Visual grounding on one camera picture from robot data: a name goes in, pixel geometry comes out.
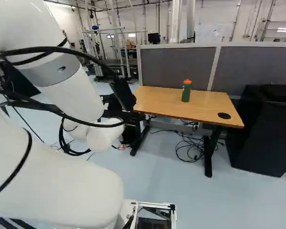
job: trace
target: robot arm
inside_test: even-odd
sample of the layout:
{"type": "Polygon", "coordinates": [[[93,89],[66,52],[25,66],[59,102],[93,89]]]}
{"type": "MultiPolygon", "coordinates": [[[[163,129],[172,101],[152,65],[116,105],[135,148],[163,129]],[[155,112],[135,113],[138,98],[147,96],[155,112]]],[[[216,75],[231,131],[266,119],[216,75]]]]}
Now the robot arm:
{"type": "MultiPolygon", "coordinates": [[[[0,0],[0,52],[36,46],[68,48],[64,39],[42,0],[0,0]]],[[[102,116],[102,101],[75,56],[31,53],[7,56],[7,60],[65,114],[89,123],[102,116]]],[[[118,122],[109,119],[103,124],[118,122]]],[[[124,130],[123,125],[98,128],[72,121],[65,122],[64,128],[75,128],[71,133],[86,140],[92,151],[106,150],[124,130]]],[[[0,110],[0,217],[100,229],[114,223],[122,202],[123,185],[115,173],[57,154],[0,110]]]]}
{"type": "MultiPolygon", "coordinates": [[[[0,1],[0,51],[35,46],[69,47],[56,20],[42,0],[0,1]]],[[[96,93],[80,62],[66,53],[31,53],[6,57],[35,87],[57,105],[65,114],[85,122],[97,122],[104,112],[103,103],[96,93]]],[[[121,82],[111,86],[116,94],[121,82]]],[[[127,98],[134,101],[126,83],[127,98]]],[[[103,122],[116,124],[114,118],[103,122]]],[[[124,126],[93,128],[66,120],[64,129],[76,139],[87,141],[93,152],[108,150],[122,134],[124,126]]]]}

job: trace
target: wall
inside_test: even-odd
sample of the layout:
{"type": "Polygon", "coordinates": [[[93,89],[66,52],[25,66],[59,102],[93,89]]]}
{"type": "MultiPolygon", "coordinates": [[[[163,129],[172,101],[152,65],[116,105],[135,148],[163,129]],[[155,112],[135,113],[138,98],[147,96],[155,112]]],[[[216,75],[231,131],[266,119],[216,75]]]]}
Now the wall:
{"type": "MultiPolygon", "coordinates": [[[[228,41],[232,36],[233,24],[236,19],[237,5],[240,3],[238,19],[233,34],[233,41],[254,41],[254,35],[260,35],[264,24],[261,22],[262,19],[267,18],[267,14],[270,9],[272,0],[196,0],[195,8],[195,31],[197,42],[213,42],[221,40],[228,41]]],[[[66,3],[71,2],[74,4],[74,0],[65,1],[66,3]]],[[[141,4],[142,0],[132,0],[132,4],[141,4]]],[[[95,3],[97,7],[105,9],[105,1],[97,1],[95,3]]],[[[118,0],[118,6],[130,5],[128,0],[118,0]]],[[[160,34],[161,43],[166,43],[163,37],[170,37],[170,22],[167,23],[169,13],[169,5],[171,8],[172,2],[165,2],[160,4],[160,34]]],[[[158,31],[158,10],[155,4],[150,4],[145,6],[146,9],[146,30],[148,32],[158,31]]],[[[71,12],[70,8],[66,8],[61,5],[50,6],[54,17],[58,21],[60,27],[65,29],[70,40],[77,42],[82,39],[82,25],[79,20],[78,11],[71,12]]],[[[88,19],[85,10],[80,9],[80,14],[82,16],[82,21],[84,24],[84,29],[87,29],[88,19]]],[[[144,16],[143,16],[143,6],[134,7],[134,14],[137,18],[137,30],[144,30],[144,16]]],[[[119,9],[120,22],[121,25],[125,27],[125,31],[134,30],[133,22],[133,12],[131,8],[119,9]]],[[[108,14],[106,11],[97,12],[98,22],[101,28],[112,28],[109,23],[108,14]]],[[[286,0],[276,0],[276,6],[274,7],[271,20],[273,21],[286,21],[286,0]]],[[[286,23],[271,23],[270,25],[272,32],[268,31],[267,36],[285,36],[284,34],[277,34],[276,29],[279,27],[286,27],[286,23]]],[[[183,0],[182,8],[182,18],[181,18],[181,29],[180,29],[180,39],[186,38],[186,0],[183,0]]],[[[138,41],[146,40],[144,34],[139,34],[138,41]]],[[[106,35],[102,35],[102,41],[105,46],[105,52],[107,57],[113,57],[113,51],[110,47],[112,42],[107,39],[106,35]]]]}
{"type": "Polygon", "coordinates": [[[78,9],[74,7],[74,11],[72,11],[70,6],[50,2],[46,2],[46,4],[58,22],[61,30],[65,30],[67,33],[69,41],[75,42],[75,47],[79,48],[79,40],[83,39],[83,35],[78,9]]]}

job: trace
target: black cabinet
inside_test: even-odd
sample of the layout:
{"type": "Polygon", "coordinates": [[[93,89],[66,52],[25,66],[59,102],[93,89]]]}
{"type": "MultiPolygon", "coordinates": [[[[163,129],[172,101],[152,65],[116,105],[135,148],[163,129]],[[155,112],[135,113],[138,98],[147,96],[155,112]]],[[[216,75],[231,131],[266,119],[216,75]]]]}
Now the black cabinet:
{"type": "Polygon", "coordinates": [[[248,85],[237,111],[245,127],[227,131],[231,165],[282,176],[286,172],[286,85],[248,85]]]}

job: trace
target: wooden table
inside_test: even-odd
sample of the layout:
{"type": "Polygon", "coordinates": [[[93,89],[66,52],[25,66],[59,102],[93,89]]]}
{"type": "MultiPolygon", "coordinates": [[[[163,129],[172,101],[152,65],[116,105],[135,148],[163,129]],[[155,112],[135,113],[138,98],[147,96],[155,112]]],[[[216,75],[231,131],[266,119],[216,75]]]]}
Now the wooden table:
{"type": "Polygon", "coordinates": [[[137,98],[133,108],[135,112],[215,125],[211,138],[204,136],[204,167],[207,177],[212,177],[212,155],[222,126],[244,127],[227,93],[192,90],[188,103],[181,101],[182,89],[140,86],[133,94],[137,98]]]}

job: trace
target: ceiling light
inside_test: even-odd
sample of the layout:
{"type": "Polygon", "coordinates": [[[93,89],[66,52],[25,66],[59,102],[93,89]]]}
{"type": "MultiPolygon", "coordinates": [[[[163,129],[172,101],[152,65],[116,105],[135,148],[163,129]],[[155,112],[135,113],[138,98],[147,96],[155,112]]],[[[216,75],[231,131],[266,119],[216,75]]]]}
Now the ceiling light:
{"type": "Polygon", "coordinates": [[[286,28],[277,28],[277,32],[286,32],[286,28]]]}

